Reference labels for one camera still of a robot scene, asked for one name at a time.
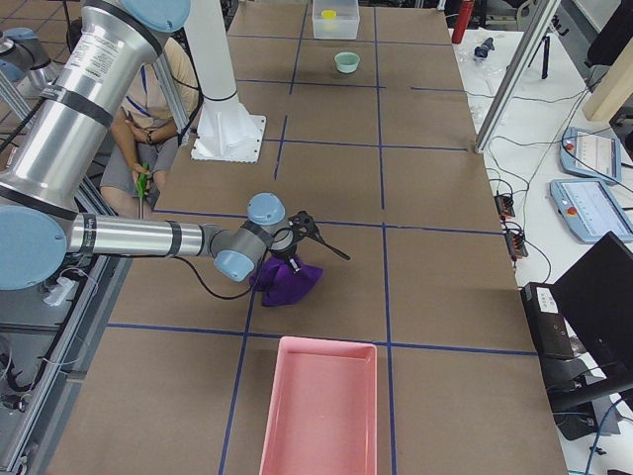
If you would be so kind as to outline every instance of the beige shirt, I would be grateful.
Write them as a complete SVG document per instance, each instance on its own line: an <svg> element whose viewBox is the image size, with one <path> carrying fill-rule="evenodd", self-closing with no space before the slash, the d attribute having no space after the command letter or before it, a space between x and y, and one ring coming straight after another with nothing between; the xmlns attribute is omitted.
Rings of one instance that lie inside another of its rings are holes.
<svg viewBox="0 0 633 475"><path fill-rule="evenodd" d="M165 44L164 51L173 76L184 84L196 87L198 85L196 74L185 50L170 38ZM188 115L191 114L198 103L198 91L177 81L174 83L185 111ZM130 113L136 124L143 129L158 128L172 117L167 100L160 90L156 71L151 64L140 68L121 106L126 115Z"/></svg>

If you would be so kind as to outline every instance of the light blue joint cap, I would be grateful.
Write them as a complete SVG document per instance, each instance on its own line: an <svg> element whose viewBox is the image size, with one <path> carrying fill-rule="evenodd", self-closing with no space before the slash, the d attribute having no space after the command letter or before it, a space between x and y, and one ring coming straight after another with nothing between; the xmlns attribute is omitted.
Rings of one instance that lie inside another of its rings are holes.
<svg viewBox="0 0 633 475"><path fill-rule="evenodd" d="M248 219L256 225L276 225L285 217L286 208L272 193L259 193L248 203Z"/></svg>
<svg viewBox="0 0 633 475"><path fill-rule="evenodd" d="M27 27L11 28L4 31L4 36L11 40L36 40L38 36Z"/></svg>
<svg viewBox="0 0 633 475"><path fill-rule="evenodd" d="M42 282L61 265L66 236L51 217L22 206L0 207L0 290Z"/></svg>
<svg viewBox="0 0 633 475"><path fill-rule="evenodd" d="M161 33L184 27L191 9L191 0L121 0L121 4L146 27Z"/></svg>
<svg viewBox="0 0 633 475"><path fill-rule="evenodd" d="M4 75L7 76L7 79L9 79L11 82L21 81L27 75L25 71L20 69L15 64L11 64L10 62L2 60L0 60L0 71L2 71Z"/></svg>
<svg viewBox="0 0 633 475"><path fill-rule="evenodd" d="M218 271L235 282L241 282L255 268L247 256L236 250L221 250L214 261Z"/></svg>

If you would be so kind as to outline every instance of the person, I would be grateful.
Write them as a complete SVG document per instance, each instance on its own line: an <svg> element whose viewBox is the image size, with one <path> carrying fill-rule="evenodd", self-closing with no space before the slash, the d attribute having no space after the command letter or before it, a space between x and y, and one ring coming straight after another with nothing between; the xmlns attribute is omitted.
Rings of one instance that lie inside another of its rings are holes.
<svg viewBox="0 0 633 475"><path fill-rule="evenodd" d="M193 65L185 50L171 38L164 53L185 111L191 114L198 102ZM178 151L176 124L152 65L140 68L110 132L115 146L101 178L101 194L119 216L138 218L136 181L146 174L162 191ZM151 208L144 200L143 217L150 215Z"/></svg>

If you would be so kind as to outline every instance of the gray shorts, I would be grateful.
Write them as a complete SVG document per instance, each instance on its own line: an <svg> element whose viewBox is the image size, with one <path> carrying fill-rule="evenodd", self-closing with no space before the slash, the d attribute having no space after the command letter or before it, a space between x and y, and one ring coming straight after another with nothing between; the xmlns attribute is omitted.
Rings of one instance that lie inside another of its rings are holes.
<svg viewBox="0 0 633 475"><path fill-rule="evenodd" d="M138 161L141 164L147 163L151 174L156 171L168 171L178 152L178 138L172 137L158 145L137 143L136 152L138 153ZM132 180L132 172L116 145L112 149L106 170L101 177L101 186L112 186L136 196L136 186Z"/></svg>

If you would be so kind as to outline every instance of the white table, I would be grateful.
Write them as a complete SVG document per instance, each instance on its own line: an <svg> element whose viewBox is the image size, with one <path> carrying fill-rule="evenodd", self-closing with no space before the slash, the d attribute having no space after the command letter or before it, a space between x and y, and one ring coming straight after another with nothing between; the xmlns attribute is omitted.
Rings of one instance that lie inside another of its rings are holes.
<svg viewBox="0 0 633 475"><path fill-rule="evenodd" d="M522 33L519 32L467 31L462 43L454 46L465 89L472 94L469 95L469 104L477 130L490 108L492 99L474 94L494 95L497 92L505 67L509 64L521 35ZM475 47L489 37L494 38L496 49L490 51L489 57L483 62L475 62L473 57ZM532 66L524 72L514 91L514 96L551 101L570 97L585 90L584 80L555 35L551 38L549 76L545 80L541 79L542 51L541 48ZM554 104L514 98L510 101L494 136L508 138L518 143L558 141L567 123L570 122L569 114L580 97ZM607 123L589 122L583 114L582 105L570 125L591 131L600 131L609 127ZM590 244L579 242L571 234L549 195L551 180L573 177L562 171L559 150L557 143L551 146L546 144L520 146L495 138L484 154L486 166L490 168L490 178L499 178L500 175L500 178L507 181L514 191L525 190L525 183L499 168L510 171L525 180L531 179L527 195L518 193L514 196L514 210L517 215L514 221L525 229L527 240L540 248L551 261L552 269L548 278L550 283L555 282L590 248ZM622 158L623 161L630 162L624 149L622 149ZM622 173L623 182L633 187L633 170L624 168ZM497 191L497 187L499 193L508 191L504 183L492 181L491 185L493 192ZM633 206L633 194L620 186L610 189L621 206ZM521 287L530 281L542 282L548 275L548 264L545 258L532 246L528 246L528 252L529 256L520 259L516 266L516 283ZM618 406L618 411L631 417L631 412L624 404ZM633 473L633 424L624 421L620 423L620 430L622 435L600 438L598 446L607 453L596 454L593 457L590 473L606 474L608 469ZM588 448L593 444L593 438L592 434L575 441L567 441L560 435L570 473L585 473Z"/></svg>

